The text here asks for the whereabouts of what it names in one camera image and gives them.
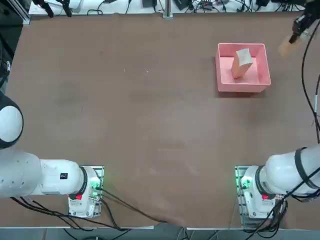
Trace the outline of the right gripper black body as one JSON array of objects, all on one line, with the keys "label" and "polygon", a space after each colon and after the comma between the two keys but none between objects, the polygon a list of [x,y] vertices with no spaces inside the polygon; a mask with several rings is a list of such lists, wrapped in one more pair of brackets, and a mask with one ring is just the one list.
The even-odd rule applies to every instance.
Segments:
[{"label": "right gripper black body", "polygon": [[294,23],[297,25],[312,25],[320,18],[320,0],[307,0],[304,10]]}]

